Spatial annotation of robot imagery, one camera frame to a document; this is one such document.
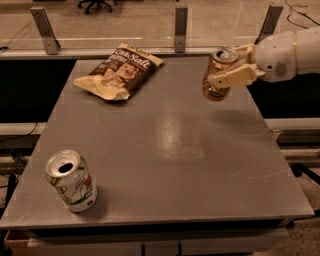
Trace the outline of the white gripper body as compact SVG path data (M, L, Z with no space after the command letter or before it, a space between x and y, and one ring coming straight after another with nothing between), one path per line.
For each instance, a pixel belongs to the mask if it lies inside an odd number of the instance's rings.
M266 37L254 50L253 59L264 74L261 79L270 82L291 80L296 75L294 32Z

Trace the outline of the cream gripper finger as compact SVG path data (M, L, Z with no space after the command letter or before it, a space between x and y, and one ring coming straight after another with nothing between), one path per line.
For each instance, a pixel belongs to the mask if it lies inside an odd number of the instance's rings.
M266 72L258 69L256 64L243 64L231 71L209 75L208 82L218 88L245 87L265 74Z
M254 62L254 53L256 46L252 43L237 46L234 50L238 53L241 59L245 59L247 63L252 64Z

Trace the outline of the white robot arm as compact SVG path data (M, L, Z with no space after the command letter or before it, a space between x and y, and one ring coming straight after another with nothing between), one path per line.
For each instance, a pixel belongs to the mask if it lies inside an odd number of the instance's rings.
M244 87L258 78L275 83L296 75L320 73L320 28L271 35L257 45L231 48L236 60L223 71L208 76L218 88Z

